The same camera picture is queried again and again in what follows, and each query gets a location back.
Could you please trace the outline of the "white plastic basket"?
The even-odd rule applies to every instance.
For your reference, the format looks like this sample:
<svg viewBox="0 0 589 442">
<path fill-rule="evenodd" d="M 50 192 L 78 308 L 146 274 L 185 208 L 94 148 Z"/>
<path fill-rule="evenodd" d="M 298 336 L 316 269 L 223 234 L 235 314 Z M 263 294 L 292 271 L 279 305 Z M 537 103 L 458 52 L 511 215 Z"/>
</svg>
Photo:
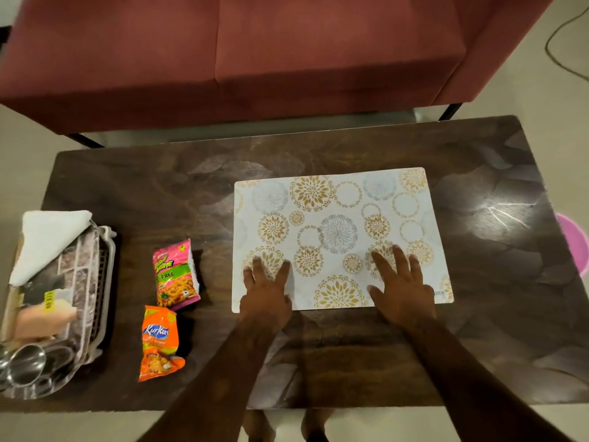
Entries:
<svg viewBox="0 0 589 442">
<path fill-rule="evenodd" d="M 0 320 L 0 344 L 13 338 L 17 314 L 35 304 L 47 309 L 61 299 L 77 309 L 77 317 L 60 334 L 36 339 L 75 338 L 89 341 L 86 361 L 91 364 L 107 334 L 108 308 L 113 276 L 116 232 L 94 222 L 44 269 L 20 287 L 8 286 L 4 316 Z"/>
</svg>

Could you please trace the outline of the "person's right foot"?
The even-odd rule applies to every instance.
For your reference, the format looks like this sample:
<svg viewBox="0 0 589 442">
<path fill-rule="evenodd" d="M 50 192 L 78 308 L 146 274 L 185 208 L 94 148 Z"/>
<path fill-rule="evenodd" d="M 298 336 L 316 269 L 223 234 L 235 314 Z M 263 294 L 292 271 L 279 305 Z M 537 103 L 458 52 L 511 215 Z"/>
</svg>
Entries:
<svg viewBox="0 0 589 442">
<path fill-rule="evenodd" d="M 301 433 L 306 442 L 329 442 L 325 425 L 335 409 L 306 409 L 301 423 Z"/>
</svg>

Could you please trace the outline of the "person's right forearm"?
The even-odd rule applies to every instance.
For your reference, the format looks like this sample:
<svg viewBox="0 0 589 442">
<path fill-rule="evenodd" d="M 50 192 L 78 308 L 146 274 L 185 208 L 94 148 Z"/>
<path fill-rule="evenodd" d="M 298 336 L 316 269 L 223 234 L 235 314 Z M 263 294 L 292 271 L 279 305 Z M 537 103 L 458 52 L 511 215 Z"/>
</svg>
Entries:
<svg viewBox="0 0 589 442">
<path fill-rule="evenodd" d="M 436 318 L 399 324 L 461 442 L 572 442 L 491 374 Z"/>
</svg>

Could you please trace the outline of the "person's left foot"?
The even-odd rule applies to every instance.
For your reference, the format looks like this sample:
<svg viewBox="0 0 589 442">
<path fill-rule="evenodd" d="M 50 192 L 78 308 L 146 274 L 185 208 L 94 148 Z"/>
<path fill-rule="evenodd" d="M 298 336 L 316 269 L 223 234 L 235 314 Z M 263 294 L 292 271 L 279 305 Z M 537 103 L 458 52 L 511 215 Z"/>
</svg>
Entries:
<svg viewBox="0 0 589 442">
<path fill-rule="evenodd" d="M 246 410 L 242 428 L 248 442 L 275 442 L 276 432 L 261 409 Z"/>
</svg>

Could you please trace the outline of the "pink snack packet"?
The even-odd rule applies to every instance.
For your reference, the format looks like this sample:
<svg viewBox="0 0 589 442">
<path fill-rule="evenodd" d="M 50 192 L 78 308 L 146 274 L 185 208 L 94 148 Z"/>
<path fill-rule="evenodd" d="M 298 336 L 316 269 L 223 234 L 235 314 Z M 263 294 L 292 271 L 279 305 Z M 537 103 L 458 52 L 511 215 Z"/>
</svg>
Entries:
<svg viewBox="0 0 589 442">
<path fill-rule="evenodd" d="M 152 266 L 158 306 L 177 311 L 201 300 L 189 238 L 156 250 Z"/>
</svg>

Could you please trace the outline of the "orange snack packet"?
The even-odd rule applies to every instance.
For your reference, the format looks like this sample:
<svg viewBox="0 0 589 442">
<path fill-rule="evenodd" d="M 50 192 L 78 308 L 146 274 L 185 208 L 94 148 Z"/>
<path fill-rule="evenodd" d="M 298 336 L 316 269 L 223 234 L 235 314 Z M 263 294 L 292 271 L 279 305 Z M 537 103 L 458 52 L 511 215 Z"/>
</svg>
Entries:
<svg viewBox="0 0 589 442">
<path fill-rule="evenodd" d="M 138 382 L 163 377 L 184 368 L 178 356 L 180 339 L 176 313 L 160 306 L 146 305 L 141 330 L 143 357 Z"/>
</svg>

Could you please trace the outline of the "white floral placemat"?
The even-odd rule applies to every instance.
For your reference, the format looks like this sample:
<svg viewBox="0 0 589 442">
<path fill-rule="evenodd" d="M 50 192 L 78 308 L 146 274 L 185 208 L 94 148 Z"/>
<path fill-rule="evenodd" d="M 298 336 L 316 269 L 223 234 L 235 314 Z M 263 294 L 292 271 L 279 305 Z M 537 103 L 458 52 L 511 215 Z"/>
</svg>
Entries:
<svg viewBox="0 0 589 442">
<path fill-rule="evenodd" d="M 372 252 L 395 268 L 394 245 L 417 257 L 436 304 L 453 303 L 422 167 L 238 181 L 232 312 L 239 312 L 243 270 L 254 258 L 269 280 L 291 263 L 285 293 L 295 311 L 373 306 L 367 285 L 384 285 Z"/>
</svg>

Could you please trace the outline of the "person's left forearm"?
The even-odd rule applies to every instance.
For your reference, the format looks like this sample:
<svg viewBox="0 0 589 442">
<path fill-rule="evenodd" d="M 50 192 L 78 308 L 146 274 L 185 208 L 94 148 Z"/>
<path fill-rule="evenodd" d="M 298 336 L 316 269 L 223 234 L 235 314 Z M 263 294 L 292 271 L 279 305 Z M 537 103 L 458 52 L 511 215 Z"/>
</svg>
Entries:
<svg viewBox="0 0 589 442">
<path fill-rule="evenodd" d="M 240 319 L 169 409 L 137 442 L 236 442 L 249 396 L 291 312 Z"/>
</svg>

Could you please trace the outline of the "white folded cloth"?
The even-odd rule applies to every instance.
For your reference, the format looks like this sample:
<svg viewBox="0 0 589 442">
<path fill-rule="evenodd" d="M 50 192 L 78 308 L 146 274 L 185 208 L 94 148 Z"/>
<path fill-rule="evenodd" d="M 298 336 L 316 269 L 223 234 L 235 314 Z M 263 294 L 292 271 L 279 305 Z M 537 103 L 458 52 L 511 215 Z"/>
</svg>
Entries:
<svg viewBox="0 0 589 442">
<path fill-rule="evenodd" d="M 92 223 L 88 210 L 31 210 L 22 216 L 23 244 L 9 285 L 20 287 L 50 264 Z"/>
</svg>

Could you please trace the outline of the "steel cup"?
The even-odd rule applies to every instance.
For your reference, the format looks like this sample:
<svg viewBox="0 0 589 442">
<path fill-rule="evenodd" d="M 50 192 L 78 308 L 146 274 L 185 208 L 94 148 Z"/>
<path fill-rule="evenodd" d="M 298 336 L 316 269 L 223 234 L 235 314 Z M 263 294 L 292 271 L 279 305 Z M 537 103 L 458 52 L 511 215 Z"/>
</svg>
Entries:
<svg viewBox="0 0 589 442">
<path fill-rule="evenodd" d="M 40 379 L 47 363 L 46 351 L 37 344 L 20 347 L 10 357 L 6 376 L 13 387 L 30 386 Z"/>
</svg>

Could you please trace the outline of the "person's right hand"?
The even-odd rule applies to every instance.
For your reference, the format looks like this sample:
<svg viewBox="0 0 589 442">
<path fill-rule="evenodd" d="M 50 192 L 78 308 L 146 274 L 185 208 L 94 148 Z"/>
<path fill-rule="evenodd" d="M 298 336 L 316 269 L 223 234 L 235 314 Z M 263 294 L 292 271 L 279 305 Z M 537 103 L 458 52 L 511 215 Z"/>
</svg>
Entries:
<svg viewBox="0 0 589 442">
<path fill-rule="evenodd" d="M 423 282 L 423 274 L 417 257 L 410 254 L 410 279 L 398 276 L 395 267 L 378 252 L 371 253 L 376 268 L 384 282 L 386 306 L 379 311 L 389 322 L 409 330 L 424 319 L 436 319 L 435 293 Z"/>
</svg>

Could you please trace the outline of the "peach item with yellow label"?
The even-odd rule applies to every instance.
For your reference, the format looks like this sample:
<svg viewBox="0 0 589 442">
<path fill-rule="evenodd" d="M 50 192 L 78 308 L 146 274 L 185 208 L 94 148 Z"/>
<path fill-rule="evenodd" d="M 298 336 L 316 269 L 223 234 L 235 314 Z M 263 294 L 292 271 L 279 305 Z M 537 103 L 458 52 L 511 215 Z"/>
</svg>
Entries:
<svg viewBox="0 0 589 442">
<path fill-rule="evenodd" d="M 57 300 L 51 308 L 35 304 L 18 312 L 14 339 L 46 338 L 62 333 L 77 317 L 77 309 L 64 300 Z"/>
</svg>

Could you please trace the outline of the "person's left hand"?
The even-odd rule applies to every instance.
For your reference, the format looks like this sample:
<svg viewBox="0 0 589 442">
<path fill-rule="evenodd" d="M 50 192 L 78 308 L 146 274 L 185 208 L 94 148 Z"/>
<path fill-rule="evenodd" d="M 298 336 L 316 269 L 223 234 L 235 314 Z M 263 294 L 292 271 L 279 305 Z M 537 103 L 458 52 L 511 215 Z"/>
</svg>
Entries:
<svg viewBox="0 0 589 442">
<path fill-rule="evenodd" d="M 290 262 L 284 261 L 273 279 L 255 283 L 252 264 L 244 269 L 246 294 L 240 300 L 239 323 L 252 324 L 274 335 L 284 328 L 292 314 L 291 299 L 285 293 L 290 271 Z"/>
</svg>

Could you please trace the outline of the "pink plastic bucket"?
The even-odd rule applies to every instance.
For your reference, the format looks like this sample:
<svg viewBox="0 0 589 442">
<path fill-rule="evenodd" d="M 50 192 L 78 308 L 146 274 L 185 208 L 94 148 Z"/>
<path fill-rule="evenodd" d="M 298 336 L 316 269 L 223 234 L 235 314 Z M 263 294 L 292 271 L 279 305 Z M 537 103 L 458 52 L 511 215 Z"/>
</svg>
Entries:
<svg viewBox="0 0 589 442">
<path fill-rule="evenodd" d="M 556 218 L 579 275 L 583 277 L 589 272 L 589 237 L 581 226 L 568 216 L 556 213 Z"/>
</svg>

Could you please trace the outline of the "person's foot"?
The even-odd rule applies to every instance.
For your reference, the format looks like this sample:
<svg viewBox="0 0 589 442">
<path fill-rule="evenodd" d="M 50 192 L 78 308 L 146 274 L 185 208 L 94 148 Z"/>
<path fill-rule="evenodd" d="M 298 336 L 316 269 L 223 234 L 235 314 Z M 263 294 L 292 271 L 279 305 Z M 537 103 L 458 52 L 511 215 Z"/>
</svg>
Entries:
<svg viewBox="0 0 589 442">
<path fill-rule="evenodd" d="M 301 433 L 306 442 L 329 442 L 325 425 L 335 409 L 306 409 L 301 423 Z"/>
<path fill-rule="evenodd" d="M 242 428 L 248 442 L 275 442 L 276 432 L 261 409 L 246 410 Z"/>
</svg>

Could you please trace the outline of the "red fabric sofa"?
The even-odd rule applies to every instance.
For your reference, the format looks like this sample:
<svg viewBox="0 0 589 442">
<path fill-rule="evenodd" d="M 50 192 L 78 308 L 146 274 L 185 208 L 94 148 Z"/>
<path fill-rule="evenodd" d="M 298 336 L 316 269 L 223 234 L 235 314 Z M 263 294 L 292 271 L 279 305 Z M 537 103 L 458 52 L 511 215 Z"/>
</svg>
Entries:
<svg viewBox="0 0 589 442">
<path fill-rule="evenodd" d="M 60 135 L 477 97 L 553 0 L 23 0 L 0 104 Z"/>
</svg>

